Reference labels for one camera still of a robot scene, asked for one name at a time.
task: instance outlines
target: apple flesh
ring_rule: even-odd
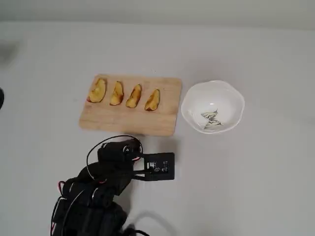
[[[126,102],[126,107],[135,108],[141,97],[141,85],[136,85],[130,95],[130,98]]]
[[[117,81],[115,84],[115,88],[114,88],[112,97],[110,99],[109,105],[117,106],[117,105],[121,104],[123,99],[124,99],[123,84],[122,84],[122,82]]]
[[[146,102],[146,105],[144,107],[144,110],[146,111],[155,111],[158,108],[159,104],[159,90],[156,89],[151,94],[150,98]]]
[[[98,103],[101,102],[106,93],[106,81],[104,79],[98,79],[94,88],[90,91],[87,98],[88,102]]]

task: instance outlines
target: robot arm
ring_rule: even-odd
[[[51,236],[148,235],[134,229],[122,232],[127,214],[113,202],[114,195],[119,196],[132,179],[174,179],[175,155],[143,154],[137,138],[129,135],[113,138],[116,137],[131,139],[106,144],[103,143],[107,140],[100,142],[98,145],[102,146],[97,151],[98,162],[90,165],[87,163],[77,177],[64,183],[62,196],[58,199],[52,216],[51,223],[54,227],[51,227]],[[133,164],[141,158],[144,159],[144,169],[134,171]]]

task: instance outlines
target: ceramic bowl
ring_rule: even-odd
[[[195,130],[219,134],[241,120],[244,97],[224,81],[208,81],[192,86],[182,103],[182,115]]]

